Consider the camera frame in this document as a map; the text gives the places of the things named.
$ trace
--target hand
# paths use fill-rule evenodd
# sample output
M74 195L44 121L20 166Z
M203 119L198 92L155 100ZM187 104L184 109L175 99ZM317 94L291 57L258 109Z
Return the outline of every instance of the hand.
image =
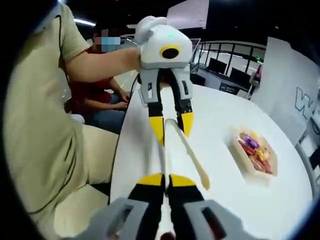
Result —
M117 110L126 110L128 107L128 103L121 101L119 103L114 104L113 107Z
M129 102L129 99L130 99L129 93L127 93L126 91L121 91L120 96L121 96L121 99L122 99L124 102L126 102L126 103Z

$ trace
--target black monitor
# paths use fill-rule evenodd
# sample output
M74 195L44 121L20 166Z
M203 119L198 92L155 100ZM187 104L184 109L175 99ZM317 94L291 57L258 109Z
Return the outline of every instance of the black monitor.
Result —
M220 73L220 74L224 74L225 70L226 70L227 64L216 60L214 58L210 58L210 62L209 62L209 66L208 69L215 72L215 73Z
M234 83L239 84L245 88L250 88L250 75L246 74L243 71L240 71L236 68L232 68L230 78L234 81Z

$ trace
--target jeans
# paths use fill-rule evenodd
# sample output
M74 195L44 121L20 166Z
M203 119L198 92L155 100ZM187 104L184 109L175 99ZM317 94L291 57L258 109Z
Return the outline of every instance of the jeans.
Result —
M121 98L117 94L112 93L110 97L109 104L121 102ZM113 109L97 110L86 116L85 124L107 130L114 134L120 134L124 118L124 111Z

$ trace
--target sleeve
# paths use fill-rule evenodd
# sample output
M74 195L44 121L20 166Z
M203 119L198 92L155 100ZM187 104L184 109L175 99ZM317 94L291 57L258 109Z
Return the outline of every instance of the sleeve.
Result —
M62 55L64 60L68 60L75 57L77 54L88 49L90 45L81 36L80 32L74 21L74 16L70 8L62 4L61 5L61 20L62 20Z

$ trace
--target ceiling light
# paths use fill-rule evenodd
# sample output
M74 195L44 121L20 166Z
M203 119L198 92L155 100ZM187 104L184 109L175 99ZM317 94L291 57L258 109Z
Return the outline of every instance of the ceiling light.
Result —
M93 23L93 22L89 22L89 21L86 21L86 20L81 20L81 19L77 19L75 18L74 21L78 24L84 24L84 25L88 25L88 26L92 26L94 27L96 24Z

